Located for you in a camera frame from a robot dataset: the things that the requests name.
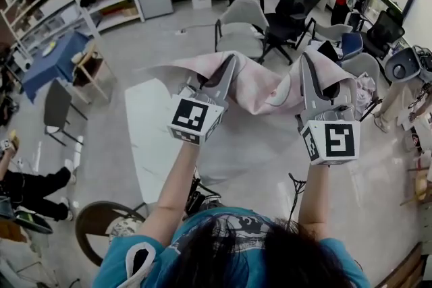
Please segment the dark grey chair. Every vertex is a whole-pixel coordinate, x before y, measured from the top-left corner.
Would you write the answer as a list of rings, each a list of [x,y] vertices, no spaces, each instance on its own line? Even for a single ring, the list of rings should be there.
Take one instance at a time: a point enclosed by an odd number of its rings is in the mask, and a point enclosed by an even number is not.
[[[45,126],[44,133],[62,146],[64,142],[55,137],[55,134],[62,133],[75,143],[83,145],[83,140],[79,140],[65,131],[65,126],[70,124],[68,121],[68,112],[72,108],[86,121],[88,118],[72,103],[72,96],[66,88],[56,79],[54,79],[48,89],[45,98],[45,108],[43,123]]]

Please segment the floral seat cushion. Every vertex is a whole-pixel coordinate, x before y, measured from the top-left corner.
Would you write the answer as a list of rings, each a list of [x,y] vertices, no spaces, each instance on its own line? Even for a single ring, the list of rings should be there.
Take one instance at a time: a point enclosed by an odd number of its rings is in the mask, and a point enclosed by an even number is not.
[[[127,237],[134,235],[141,224],[142,221],[133,218],[120,220],[114,224],[114,226],[112,226],[109,232],[109,243],[111,243],[116,237]]]

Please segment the person's teal t-shirt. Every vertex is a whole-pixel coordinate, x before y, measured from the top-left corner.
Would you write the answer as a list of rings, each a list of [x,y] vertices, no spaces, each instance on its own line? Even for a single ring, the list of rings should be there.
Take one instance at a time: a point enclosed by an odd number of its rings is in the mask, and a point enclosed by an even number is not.
[[[215,207],[168,235],[151,215],[115,237],[93,288],[370,288],[344,244],[249,209]]]

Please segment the brown wooden bench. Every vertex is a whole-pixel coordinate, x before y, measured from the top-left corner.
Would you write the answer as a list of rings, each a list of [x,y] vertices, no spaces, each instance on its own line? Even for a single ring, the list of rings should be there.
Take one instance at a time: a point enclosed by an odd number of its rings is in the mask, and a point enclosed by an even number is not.
[[[417,243],[407,257],[375,288],[415,288],[423,278],[424,263],[422,244]]]

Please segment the table with blue cloth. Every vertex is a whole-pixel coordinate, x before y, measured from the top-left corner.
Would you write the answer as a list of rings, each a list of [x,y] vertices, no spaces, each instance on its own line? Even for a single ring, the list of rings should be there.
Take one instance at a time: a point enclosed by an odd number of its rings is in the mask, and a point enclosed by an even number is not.
[[[90,38],[80,32],[68,32],[56,40],[49,54],[43,55],[48,45],[36,54],[22,79],[24,93],[31,103],[34,102],[37,92],[52,80],[61,78],[72,82],[75,67],[72,58],[76,53],[82,52],[89,41]]]

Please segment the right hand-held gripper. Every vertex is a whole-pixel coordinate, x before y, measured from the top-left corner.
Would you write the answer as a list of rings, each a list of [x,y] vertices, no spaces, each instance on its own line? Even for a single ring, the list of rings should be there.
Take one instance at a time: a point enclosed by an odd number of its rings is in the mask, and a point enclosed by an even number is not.
[[[351,103],[333,105],[340,92],[335,64],[313,63],[307,53],[300,58],[304,110],[300,137],[312,165],[341,165],[359,158],[360,122]]]

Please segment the grey round backpack unit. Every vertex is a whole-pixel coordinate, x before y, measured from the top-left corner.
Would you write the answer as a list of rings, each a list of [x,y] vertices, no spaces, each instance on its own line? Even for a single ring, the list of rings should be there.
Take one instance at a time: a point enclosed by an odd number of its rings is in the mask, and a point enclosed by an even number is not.
[[[406,82],[420,74],[421,65],[415,50],[407,47],[392,55],[385,64],[385,76],[391,82]]]

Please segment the blue chair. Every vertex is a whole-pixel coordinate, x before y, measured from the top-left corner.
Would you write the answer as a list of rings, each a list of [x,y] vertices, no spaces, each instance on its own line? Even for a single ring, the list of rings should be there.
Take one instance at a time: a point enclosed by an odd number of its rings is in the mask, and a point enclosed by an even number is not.
[[[342,49],[342,61],[349,60],[358,55],[363,49],[361,33],[351,32],[342,34],[340,48]]]

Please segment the white marble table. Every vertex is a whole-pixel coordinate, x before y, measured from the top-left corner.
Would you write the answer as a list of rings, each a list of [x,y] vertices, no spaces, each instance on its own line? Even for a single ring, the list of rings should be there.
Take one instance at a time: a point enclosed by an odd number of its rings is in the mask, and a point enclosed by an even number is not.
[[[167,128],[171,94],[152,78],[125,91],[128,129],[136,174],[146,203],[158,200],[181,148]],[[221,125],[198,158],[198,172],[207,185],[237,177],[273,157],[261,133],[265,124],[231,102]]]

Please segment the round brown chair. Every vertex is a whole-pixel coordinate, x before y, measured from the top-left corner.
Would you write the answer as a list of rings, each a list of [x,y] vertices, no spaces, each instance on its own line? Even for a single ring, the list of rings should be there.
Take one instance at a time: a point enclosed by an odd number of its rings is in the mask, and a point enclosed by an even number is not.
[[[100,267],[103,257],[90,243],[90,236],[110,240],[111,233],[120,221],[131,219],[143,222],[146,218],[138,211],[146,206],[145,202],[129,208],[117,202],[98,201],[85,206],[75,218],[75,234],[78,245],[84,255],[96,266]]]

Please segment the pile of pale clothes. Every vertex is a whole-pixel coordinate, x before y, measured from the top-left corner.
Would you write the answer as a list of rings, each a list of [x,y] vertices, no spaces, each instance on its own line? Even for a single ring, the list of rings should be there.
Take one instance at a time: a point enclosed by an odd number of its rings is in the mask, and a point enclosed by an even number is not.
[[[361,117],[366,111],[374,98],[374,92],[377,87],[374,79],[367,72],[363,72],[357,78],[356,82],[356,112]]]

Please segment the light wooden chair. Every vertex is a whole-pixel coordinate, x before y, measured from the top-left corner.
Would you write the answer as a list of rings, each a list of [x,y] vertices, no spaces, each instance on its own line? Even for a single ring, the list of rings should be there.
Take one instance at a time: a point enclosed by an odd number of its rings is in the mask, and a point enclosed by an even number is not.
[[[115,75],[107,60],[102,54],[95,39],[86,43],[83,51],[77,52],[72,58],[72,86],[80,89],[91,85],[106,101],[109,101],[108,94],[103,90],[101,83],[102,73],[108,71],[112,78]]]

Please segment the person's left forearm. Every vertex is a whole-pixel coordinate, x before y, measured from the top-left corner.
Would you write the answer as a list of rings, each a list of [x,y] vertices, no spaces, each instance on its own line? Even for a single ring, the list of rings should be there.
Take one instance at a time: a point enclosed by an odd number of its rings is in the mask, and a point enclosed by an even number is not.
[[[167,247],[173,238],[188,200],[200,148],[184,142],[165,180],[159,199],[138,230]]]

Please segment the person's right forearm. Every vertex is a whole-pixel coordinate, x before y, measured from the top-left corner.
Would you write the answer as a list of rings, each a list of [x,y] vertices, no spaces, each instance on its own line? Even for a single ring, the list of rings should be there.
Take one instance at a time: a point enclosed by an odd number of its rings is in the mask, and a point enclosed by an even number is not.
[[[311,165],[298,213],[298,224],[317,241],[328,238],[329,216],[328,165]]]

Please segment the pink checked cloth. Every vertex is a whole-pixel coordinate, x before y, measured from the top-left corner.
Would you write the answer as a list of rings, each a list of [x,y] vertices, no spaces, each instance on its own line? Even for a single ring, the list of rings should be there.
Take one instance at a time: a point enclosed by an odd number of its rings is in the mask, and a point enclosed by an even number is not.
[[[179,84],[188,76],[197,77],[200,75],[209,79],[231,54],[238,57],[238,64],[228,95],[240,107],[252,115],[295,114],[303,110],[304,100],[300,87],[301,62],[299,59],[282,76],[237,51],[209,53],[178,59],[170,63],[146,69],[142,68],[139,73],[145,77],[160,79],[176,92],[179,89]],[[334,84],[340,85],[340,93],[334,103],[356,105],[356,82],[352,74],[344,71],[312,47],[307,47],[301,56],[308,56],[313,62],[318,85],[322,89]]]

